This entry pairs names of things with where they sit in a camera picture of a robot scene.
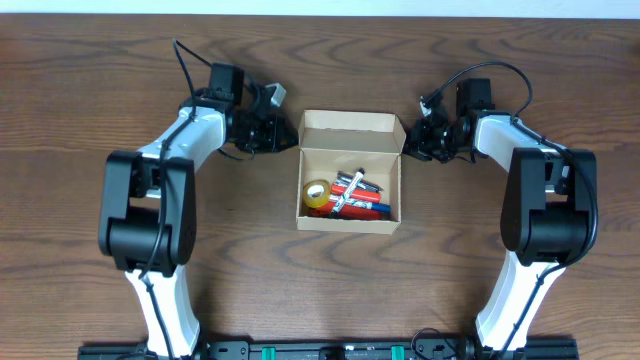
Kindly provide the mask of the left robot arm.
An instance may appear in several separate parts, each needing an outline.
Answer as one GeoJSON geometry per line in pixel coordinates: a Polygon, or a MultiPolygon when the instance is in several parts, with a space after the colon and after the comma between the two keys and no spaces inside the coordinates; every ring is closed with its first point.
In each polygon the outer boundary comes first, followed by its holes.
{"type": "Polygon", "coordinates": [[[154,142],[106,160],[98,230],[103,255],[125,274],[141,305],[143,344],[85,346],[81,359],[206,359],[189,297],[186,264],[196,240],[195,175],[227,144],[251,156],[297,145],[281,114],[279,83],[256,83],[240,67],[213,64],[177,118],[154,142]]]}

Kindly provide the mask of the blue marker pen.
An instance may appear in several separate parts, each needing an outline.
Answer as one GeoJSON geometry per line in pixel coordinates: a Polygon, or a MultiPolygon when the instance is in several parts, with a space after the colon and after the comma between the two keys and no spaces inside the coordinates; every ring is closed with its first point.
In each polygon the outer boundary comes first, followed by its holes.
{"type": "MultiPolygon", "coordinates": [[[[338,195],[331,195],[329,202],[336,203],[338,198],[339,198],[338,195]]],[[[363,200],[356,200],[356,199],[353,199],[353,198],[349,198],[345,205],[350,205],[350,206],[354,206],[354,207],[375,210],[375,211],[379,211],[379,212],[381,212],[383,214],[390,214],[391,213],[391,206],[390,205],[380,204],[380,203],[373,203],[373,202],[368,202],[368,201],[363,201],[363,200]]]]}

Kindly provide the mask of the yellow tape roll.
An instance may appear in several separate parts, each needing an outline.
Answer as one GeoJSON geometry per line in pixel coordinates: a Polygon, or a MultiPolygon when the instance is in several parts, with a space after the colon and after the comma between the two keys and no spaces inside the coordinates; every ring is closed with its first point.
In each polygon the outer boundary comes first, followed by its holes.
{"type": "Polygon", "coordinates": [[[317,209],[330,201],[331,187],[325,180],[314,180],[303,188],[302,199],[307,207],[317,209]]]}

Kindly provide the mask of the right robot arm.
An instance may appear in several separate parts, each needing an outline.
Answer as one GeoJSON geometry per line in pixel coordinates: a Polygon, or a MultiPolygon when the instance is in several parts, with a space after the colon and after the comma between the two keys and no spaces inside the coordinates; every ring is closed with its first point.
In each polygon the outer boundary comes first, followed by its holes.
{"type": "Polygon", "coordinates": [[[599,220],[596,158],[528,128],[518,114],[496,109],[491,84],[469,78],[456,86],[456,119],[441,90],[420,100],[405,154],[421,161],[494,160],[507,173],[500,216],[504,263],[491,296],[461,341],[460,359],[525,359],[528,329],[546,293],[593,247],[599,220]]]}

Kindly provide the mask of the red utility knife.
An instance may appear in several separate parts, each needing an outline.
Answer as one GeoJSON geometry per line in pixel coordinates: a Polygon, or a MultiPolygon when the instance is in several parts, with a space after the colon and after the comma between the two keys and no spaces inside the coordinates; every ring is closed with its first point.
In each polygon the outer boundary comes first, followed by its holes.
{"type": "MultiPolygon", "coordinates": [[[[334,202],[328,202],[321,207],[318,208],[310,208],[309,215],[314,217],[325,217],[328,218],[330,216],[331,211],[334,208],[334,202]]],[[[354,207],[350,205],[344,205],[341,211],[336,215],[337,218],[340,219],[349,219],[349,220],[384,220],[385,215],[379,211],[354,207]]]]}

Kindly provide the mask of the black marker pen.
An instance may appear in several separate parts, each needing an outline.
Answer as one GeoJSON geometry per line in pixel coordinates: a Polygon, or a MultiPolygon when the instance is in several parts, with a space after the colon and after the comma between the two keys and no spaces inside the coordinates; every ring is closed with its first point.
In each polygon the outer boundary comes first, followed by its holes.
{"type": "Polygon", "coordinates": [[[364,174],[365,174],[365,170],[363,168],[360,168],[354,174],[349,185],[345,188],[344,192],[339,196],[334,207],[332,208],[329,215],[330,218],[336,218],[339,215],[342,208],[346,204],[347,200],[350,198],[350,196],[353,194],[353,192],[355,191],[355,189],[357,188],[361,180],[364,178],[364,174]]]}

